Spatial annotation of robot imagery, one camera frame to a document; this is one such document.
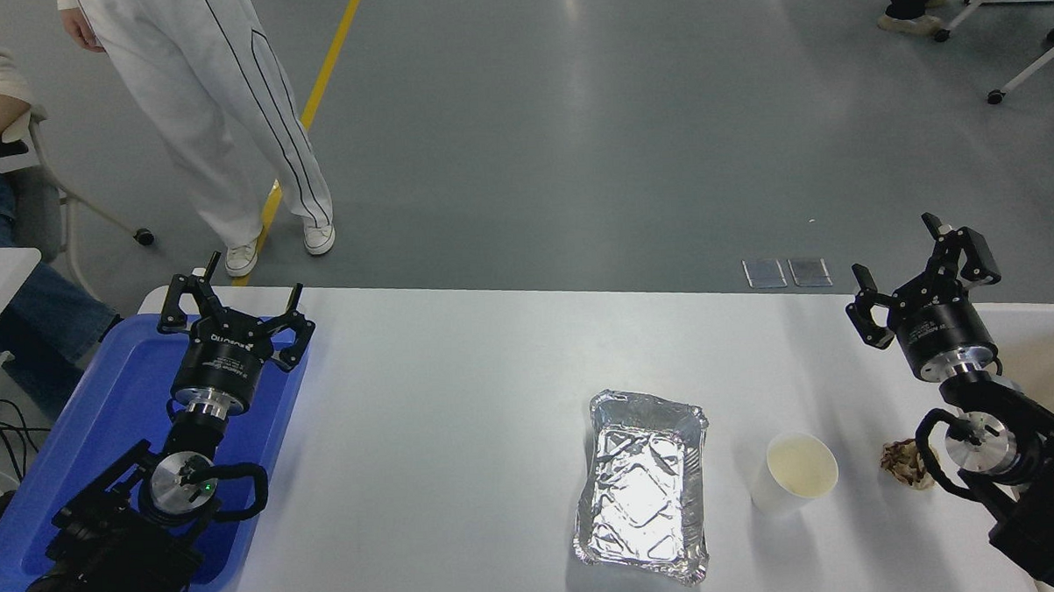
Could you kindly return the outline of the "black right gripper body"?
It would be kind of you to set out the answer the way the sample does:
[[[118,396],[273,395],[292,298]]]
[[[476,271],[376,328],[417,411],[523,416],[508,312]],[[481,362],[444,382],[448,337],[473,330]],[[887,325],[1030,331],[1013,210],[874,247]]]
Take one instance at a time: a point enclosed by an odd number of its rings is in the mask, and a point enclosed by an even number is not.
[[[980,313],[959,281],[915,282],[895,290],[889,330],[915,378],[939,383],[953,366],[982,370],[998,355]]]

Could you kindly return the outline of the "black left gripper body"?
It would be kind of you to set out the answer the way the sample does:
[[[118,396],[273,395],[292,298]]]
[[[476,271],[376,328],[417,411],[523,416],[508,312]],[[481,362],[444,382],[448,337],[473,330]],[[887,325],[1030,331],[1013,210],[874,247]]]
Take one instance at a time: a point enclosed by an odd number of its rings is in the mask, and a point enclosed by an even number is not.
[[[189,328],[184,359],[171,384],[171,397],[180,404],[204,392],[216,392],[228,402],[231,417],[250,409],[260,383],[265,359],[272,356],[271,337],[264,335],[264,319],[231,314],[228,321],[214,315]]]

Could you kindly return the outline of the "person's right hand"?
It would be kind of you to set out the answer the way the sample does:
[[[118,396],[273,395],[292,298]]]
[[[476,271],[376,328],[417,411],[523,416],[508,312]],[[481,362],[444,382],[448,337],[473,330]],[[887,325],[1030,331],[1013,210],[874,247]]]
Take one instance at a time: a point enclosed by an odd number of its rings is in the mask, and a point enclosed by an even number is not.
[[[81,8],[58,9],[58,16],[63,29],[75,45],[92,53],[105,53],[105,47],[102,47],[100,39],[97,38]]]

